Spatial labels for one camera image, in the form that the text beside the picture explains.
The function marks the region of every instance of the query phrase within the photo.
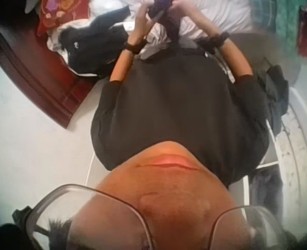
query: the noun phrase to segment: lips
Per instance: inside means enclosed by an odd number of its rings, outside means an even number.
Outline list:
[[[158,167],[158,168],[182,168],[187,170],[200,170],[191,160],[180,155],[160,155],[147,159],[138,167]]]

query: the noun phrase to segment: black t-shirt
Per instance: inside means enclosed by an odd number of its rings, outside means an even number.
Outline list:
[[[265,155],[266,114],[253,76],[232,84],[202,52],[166,49],[135,61],[122,84],[104,86],[91,136],[108,170],[150,146],[174,141],[229,185]]]

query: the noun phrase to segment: man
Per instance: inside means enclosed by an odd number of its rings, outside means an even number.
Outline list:
[[[140,8],[129,45],[152,27],[147,11]],[[211,38],[221,35],[185,1],[170,11]],[[158,249],[202,249],[217,217],[236,207],[227,186],[251,173],[268,148],[264,96],[249,63],[229,39],[218,49],[235,84],[198,49],[170,46],[144,61],[125,49],[93,119],[95,152],[111,170],[97,189],[138,209]]]
[[[209,37],[220,37],[195,6],[176,0],[171,11],[189,16]],[[146,12],[143,5],[129,45],[140,45],[150,31],[153,22]],[[128,49],[121,53],[91,129],[95,152],[108,170],[186,149],[188,158],[228,186],[260,163],[268,147],[265,97],[234,43],[226,39],[218,49],[234,84],[199,49],[171,45],[144,61],[134,61]]]
[[[92,122],[95,152],[111,173],[96,190],[63,186],[49,194],[26,220],[28,235],[42,243],[35,233],[47,235],[48,249],[266,249],[250,242],[274,219],[236,209],[227,190],[268,148],[252,69],[226,33],[183,0],[170,11],[216,40],[236,82],[200,49],[172,44],[134,61],[157,21],[147,11],[139,10]],[[48,220],[56,221],[42,229]],[[272,226],[266,235],[275,233]]]

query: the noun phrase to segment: dark red wooden furniture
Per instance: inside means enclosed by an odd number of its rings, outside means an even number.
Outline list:
[[[10,13],[0,14],[0,66],[37,107],[66,128],[97,79],[71,72],[47,48],[47,36],[36,35],[37,14],[26,15],[23,1],[16,1],[7,6]]]

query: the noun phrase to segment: green cloth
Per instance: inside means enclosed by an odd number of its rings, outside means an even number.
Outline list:
[[[290,52],[297,48],[299,7],[305,4],[307,0],[277,0],[276,33]]]

